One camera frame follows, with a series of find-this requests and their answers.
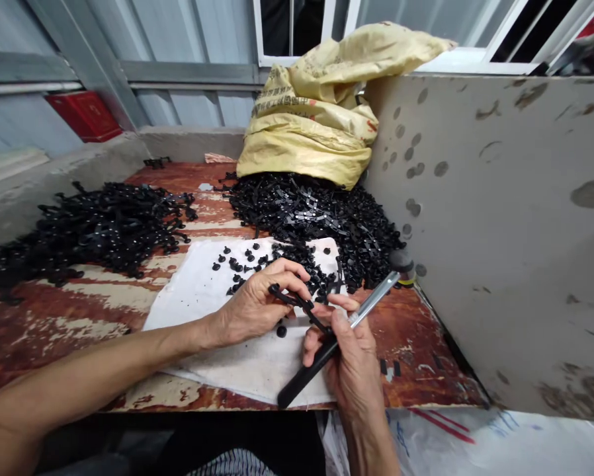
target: pile of black plastic parts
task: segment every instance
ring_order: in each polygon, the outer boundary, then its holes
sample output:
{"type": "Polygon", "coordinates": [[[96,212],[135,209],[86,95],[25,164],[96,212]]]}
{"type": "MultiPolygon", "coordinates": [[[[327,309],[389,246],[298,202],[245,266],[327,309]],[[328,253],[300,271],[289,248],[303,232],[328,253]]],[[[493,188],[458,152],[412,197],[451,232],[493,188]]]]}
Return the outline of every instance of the pile of black plastic parts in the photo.
{"type": "Polygon", "coordinates": [[[74,264],[98,264],[140,279],[141,263],[157,247],[168,255],[179,250],[179,239],[191,241],[179,229],[185,227],[183,214],[189,221],[198,217],[192,194],[124,183],[87,192],[73,185],[78,194],[59,193],[56,206],[39,205],[43,218],[33,232],[0,246],[1,301],[19,304],[11,290],[21,281],[47,278],[60,288],[82,277],[74,264]]]}
{"type": "Polygon", "coordinates": [[[362,285],[374,289],[390,271],[390,251],[403,247],[400,232],[385,217],[382,206],[359,185],[346,191],[328,180],[306,175],[260,173],[239,179],[229,193],[242,226],[254,225],[256,235],[268,231],[275,239],[291,244],[284,256],[295,253],[299,255],[295,258],[312,270],[305,243],[334,238],[351,294],[362,285]]]}

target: white towel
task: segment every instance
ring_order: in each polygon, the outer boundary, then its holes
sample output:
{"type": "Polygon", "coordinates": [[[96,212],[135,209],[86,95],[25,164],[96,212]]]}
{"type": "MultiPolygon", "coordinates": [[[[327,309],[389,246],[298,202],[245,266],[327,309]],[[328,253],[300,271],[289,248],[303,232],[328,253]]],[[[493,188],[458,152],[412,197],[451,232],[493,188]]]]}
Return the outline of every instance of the white towel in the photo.
{"type": "MultiPolygon", "coordinates": [[[[230,299],[226,291],[233,286],[235,272],[229,266],[229,258],[235,257],[244,265],[256,265],[257,259],[268,255],[272,259],[272,238],[257,240],[195,241],[190,247],[184,263],[156,297],[143,330],[158,329],[195,321],[217,311],[230,299]],[[253,244],[259,243],[259,250],[253,244]],[[231,249],[223,254],[224,247],[231,249]],[[244,252],[250,249],[255,256],[249,262],[244,252]],[[220,263],[220,269],[213,271],[218,255],[227,259],[220,263]]],[[[325,274],[337,272],[336,257],[339,252],[332,238],[323,238],[309,243],[315,246],[315,262],[325,274]],[[323,252],[330,248],[327,255],[323,252]]],[[[249,278],[254,271],[240,272],[249,278]]],[[[346,294],[345,286],[341,288],[346,294]]],[[[276,403],[277,394],[288,383],[302,365],[302,342],[310,324],[300,308],[296,308],[297,319],[283,325],[288,332],[279,338],[276,329],[268,334],[228,348],[203,352],[179,362],[174,368],[164,370],[168,374],[199,381],[214,387],[229,389],[246,397],[266,403],[276,403]]],[[[314,405],[333,401],[320,372],[295,398],[291,406],[314,405]]]]}

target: wooden table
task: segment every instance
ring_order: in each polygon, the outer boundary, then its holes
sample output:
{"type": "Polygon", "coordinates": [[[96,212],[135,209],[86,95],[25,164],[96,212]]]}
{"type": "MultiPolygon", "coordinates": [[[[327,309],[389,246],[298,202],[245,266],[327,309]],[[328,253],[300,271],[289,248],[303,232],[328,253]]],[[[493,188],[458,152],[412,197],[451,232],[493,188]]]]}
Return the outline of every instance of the wooden table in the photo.
{"type": "MultiPolygon", "coordinates": [[[[183,232],[192,239],[252,239],[255,230],[241,227],[221,192],[203,191],[232,172],[232,164],[166,164],[165,169],[145,168],[127,182],[162,186],[174,194],[192,192],[198,220],[183,232]]],[[[21,284],[15,295],[24,298],[18,307],[0,303],[0,387],[26,372],[85,348],[138,332],[151,303],[185,257],[181,252],[156,253],[145,265],[141,280],[112,273],[99,266],[79,266],[82,279],[61,289],[45,280],[21,284]]],[[[369,292],[359,290],[358,300],[369,292]]],[[[382,376],[389,407],[428,405],[483,405],[477,382],[465,376],[443,339],[439,322],[411,290],[392,290],[370,314],[378,357],[386,361],[382,376]],[[401,375],[393,375],[398,361],[401,375]]],[[[331,404],[314,408],[330,408],[331,404]]],[[[112,411],[268,410],[272,405],[224,389],[155,374],[129,389],[108,409],[112,411]]]]}

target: black handle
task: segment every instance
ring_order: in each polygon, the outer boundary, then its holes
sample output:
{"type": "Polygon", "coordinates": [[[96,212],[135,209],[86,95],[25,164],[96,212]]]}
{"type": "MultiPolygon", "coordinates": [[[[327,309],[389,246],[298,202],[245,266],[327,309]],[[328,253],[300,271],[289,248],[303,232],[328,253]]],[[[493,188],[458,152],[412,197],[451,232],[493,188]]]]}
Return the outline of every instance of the black handle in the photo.
{"type": "Polygon", "coordinates": [[[339,349],[339,343],[334,335],[329,335],[323,342],[321,348],[315,354],[315,359],[310,367],[304,367],[299,369],[299,372],[290,379],[286,384],[286,387],[282,388],[277,395],[277,405],[281,410],[288,408],[295,397],[307,386],[308,382],[319,373],[325,363],[339,349]]]}

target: window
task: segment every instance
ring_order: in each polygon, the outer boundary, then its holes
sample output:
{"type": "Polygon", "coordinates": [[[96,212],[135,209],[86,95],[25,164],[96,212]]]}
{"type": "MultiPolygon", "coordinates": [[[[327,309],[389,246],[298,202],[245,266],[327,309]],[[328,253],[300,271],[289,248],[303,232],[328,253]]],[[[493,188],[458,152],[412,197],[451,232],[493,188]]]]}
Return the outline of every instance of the window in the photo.
{"type": "Polygon", "coordinates": [[[458,42],[424,73],[523,75],[561,54],[594,0],[253,0],[259,65],[292,65],[320,42],[389,20],[458,42]]]}

